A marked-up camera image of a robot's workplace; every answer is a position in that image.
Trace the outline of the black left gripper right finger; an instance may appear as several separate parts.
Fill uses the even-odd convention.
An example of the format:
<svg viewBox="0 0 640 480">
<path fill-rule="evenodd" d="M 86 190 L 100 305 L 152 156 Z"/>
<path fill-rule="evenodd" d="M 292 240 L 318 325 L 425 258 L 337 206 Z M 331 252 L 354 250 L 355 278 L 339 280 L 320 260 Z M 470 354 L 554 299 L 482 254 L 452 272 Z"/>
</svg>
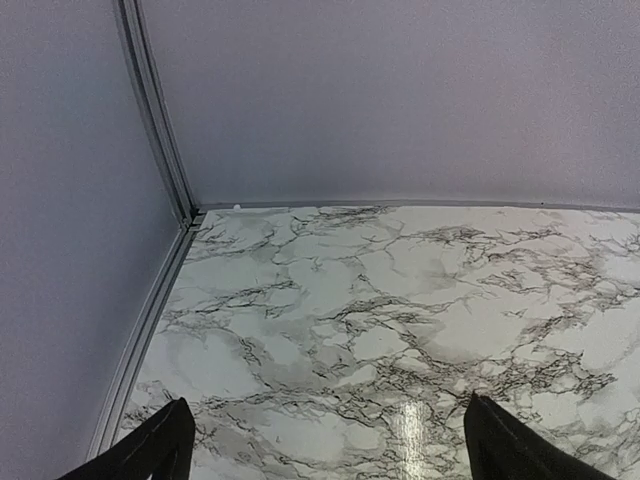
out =
<svg viewBox="0 0 640 480">
<path fill-rule="evenodd" d="M 609 478 L 547 442 L 487 396 L 471 395 L 464 414 L 464 433 L 474 479 Z"/>
</svg>

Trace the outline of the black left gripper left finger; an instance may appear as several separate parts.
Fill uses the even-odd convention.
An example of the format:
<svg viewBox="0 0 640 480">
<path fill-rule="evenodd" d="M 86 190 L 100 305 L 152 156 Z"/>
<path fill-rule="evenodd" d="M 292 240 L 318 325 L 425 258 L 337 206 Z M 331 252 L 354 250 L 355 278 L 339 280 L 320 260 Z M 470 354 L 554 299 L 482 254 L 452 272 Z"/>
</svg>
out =
<svg viewBox="0 0 640 480">
<path fill-rule="evenodd" d="M 187 401 L 172 400 L 113 447 L 60 480 L 187 480 L 195 421 Z"/>
</svg>

